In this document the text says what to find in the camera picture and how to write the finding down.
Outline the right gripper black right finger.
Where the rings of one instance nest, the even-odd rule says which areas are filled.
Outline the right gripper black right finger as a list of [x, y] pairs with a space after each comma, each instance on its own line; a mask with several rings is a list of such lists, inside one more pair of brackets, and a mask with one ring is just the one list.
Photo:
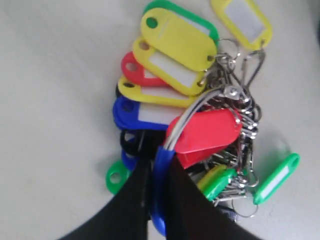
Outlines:
[[169, 164], [165, 180], [167, 240], [258, 240], [205, 198], [179, 160]]

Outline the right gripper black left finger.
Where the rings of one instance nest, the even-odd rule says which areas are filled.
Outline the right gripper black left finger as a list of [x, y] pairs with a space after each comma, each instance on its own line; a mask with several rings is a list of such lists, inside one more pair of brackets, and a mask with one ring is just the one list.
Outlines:
[[152, 162], [141, 159], [119, 192], [91, 219], [62, 240], [146, 240]]

